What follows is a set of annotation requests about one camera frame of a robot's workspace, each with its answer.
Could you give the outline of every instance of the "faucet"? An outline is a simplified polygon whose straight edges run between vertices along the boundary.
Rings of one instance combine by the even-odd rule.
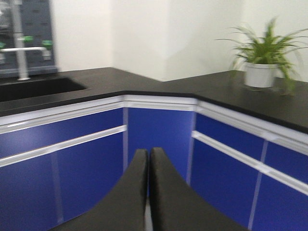
[[[41,51],[44,60],[48,60],[51,58],[51,41],[43,41],[42,47],[25,47],[25,42],[33,41],[32,36],[24,36],[22,33],[22,26],[21,26],[21,17],[19,12],[18,5],[22,4],[21,0],[12,0],[11,2],[11,9],[12,9],[12,16],[13,16],[13,34],[14,34],[14,41],[15,41],[15,48],[6,48],[4,43],[0,42],[0,64],[5,63],[4,52],[16,52],[17,56],[17,63],[18,63],[18,72],[19,72],[19,79],[18,80],[27,80],[29,78],[28,68],[26,63],[26,51]]]
[[[15,40],[18,41],[19,46],[17,48],[6,48],[0,49],[0,64],[5,63],[5,57],[3,55],[4,52],[16,52],[17,54],[17,62],[18,62],[18,72],[19,72],[19,79],[18,80],[27,80],[29,78],[27,64],[26,64],[26,55],[25,51],[41,51],[44,60],[51,59],[51,41],[43,41],[44,47],[24,47],[24,41],[32,41],[33,38],[31,36],[21,37],[21,33],[15,34],[17,37]]]

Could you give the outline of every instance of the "white wall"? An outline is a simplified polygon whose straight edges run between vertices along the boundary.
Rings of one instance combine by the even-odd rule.
[[[56,65],[60,71],[111,66],[110,1],[50,3]]]
[[[233,44],[215,39],[240,22],[260,34],[274,16],[277,34],[308,27],[307,0],[51,0],[51,9],[61,71],[113,66],[161,81],[228,70]]]
[[[276,35],[308,28],[308,0],[245,0],[242,21],[247,22],[258,35],[262,35],[264,25],[277,16]],[[295,69],[300,76],[298,80],[308,82],[308,49],[300,51],[303,63],[299,63],[294,55],[289,59],[296,64]]]
[[[161,81],[225,71],[243,0],[112,1],[113,66]]]
[[[166,0],[112,0],[113,67],[163,79],[167,49]]]
[[[170,0],[163,80],[229,69],[232,44],[217,41],[239,24],[243,0]]]

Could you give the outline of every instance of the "sink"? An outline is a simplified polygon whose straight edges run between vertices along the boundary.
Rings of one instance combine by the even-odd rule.
[[[0,85],[0,102],[84,90],[70,78],[28,80]]]

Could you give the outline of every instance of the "white flower pot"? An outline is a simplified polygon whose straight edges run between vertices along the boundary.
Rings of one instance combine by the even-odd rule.
[[[270,88],[274,85],[276,64],[246,64],[245,85],[254,88]]]

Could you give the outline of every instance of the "green faucet handle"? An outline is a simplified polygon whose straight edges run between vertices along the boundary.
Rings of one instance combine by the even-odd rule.
[[[52,48],[52,41],[51,40],[43,40],[42,41],[42,46],[50,51],[51,48]]]
[[[0,49],[3,49],[4,47],[5,47],[5,43],[3,43],[3,42],[0,42]]]
[[[33,42],[33,36],[24,36],[24,42]]]

